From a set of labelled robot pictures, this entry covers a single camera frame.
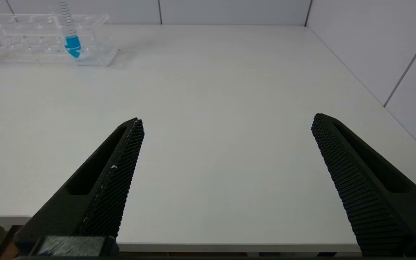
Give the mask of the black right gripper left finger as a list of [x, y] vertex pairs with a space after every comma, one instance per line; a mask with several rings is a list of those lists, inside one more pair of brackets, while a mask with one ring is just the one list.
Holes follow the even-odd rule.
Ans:
[[142, 120], [119, 125], [17, 232], [18, 247], [47, 236], [116, 238], [145, 132]]

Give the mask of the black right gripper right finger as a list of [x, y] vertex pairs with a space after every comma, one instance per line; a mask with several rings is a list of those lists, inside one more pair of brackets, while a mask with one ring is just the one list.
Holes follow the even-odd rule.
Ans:
[[416, 184], [339, 120], [311, 132], [363, 256], [416, 256]]

